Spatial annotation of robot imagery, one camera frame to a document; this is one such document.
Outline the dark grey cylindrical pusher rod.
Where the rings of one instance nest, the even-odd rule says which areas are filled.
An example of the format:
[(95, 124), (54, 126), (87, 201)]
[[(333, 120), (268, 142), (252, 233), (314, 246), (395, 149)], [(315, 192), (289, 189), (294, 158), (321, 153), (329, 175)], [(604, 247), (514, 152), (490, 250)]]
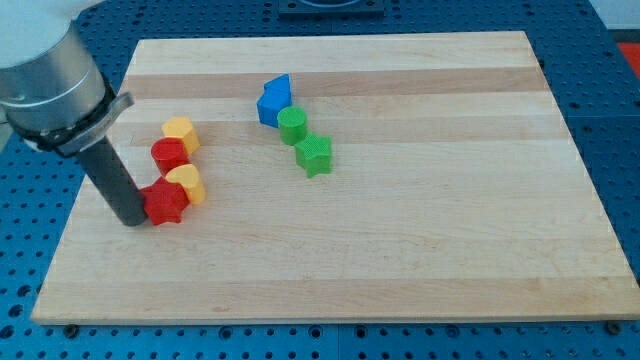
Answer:
[(79, 152), (76, 158), (123, 225), (133, 227), (145, 222), (144, 197), (107, 137)]

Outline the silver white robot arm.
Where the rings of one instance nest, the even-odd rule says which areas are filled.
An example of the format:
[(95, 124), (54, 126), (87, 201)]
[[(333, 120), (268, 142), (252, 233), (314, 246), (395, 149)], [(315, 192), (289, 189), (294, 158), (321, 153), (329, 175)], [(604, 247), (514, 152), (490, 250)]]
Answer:
[(107, 138), (134, 103), (117, 94), (76, 26), (97, 0), (1, 4), (1, 117), (27, 144), (75, 157), (126, 226), (143, 223), (144, 198)]

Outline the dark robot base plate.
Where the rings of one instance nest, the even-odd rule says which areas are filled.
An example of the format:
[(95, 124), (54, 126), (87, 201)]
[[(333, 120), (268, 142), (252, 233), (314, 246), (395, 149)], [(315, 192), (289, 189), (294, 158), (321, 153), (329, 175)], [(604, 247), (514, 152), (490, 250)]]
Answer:
[(385, 0), (277, 0), (280, 17), (380, 15), (385, 11)]

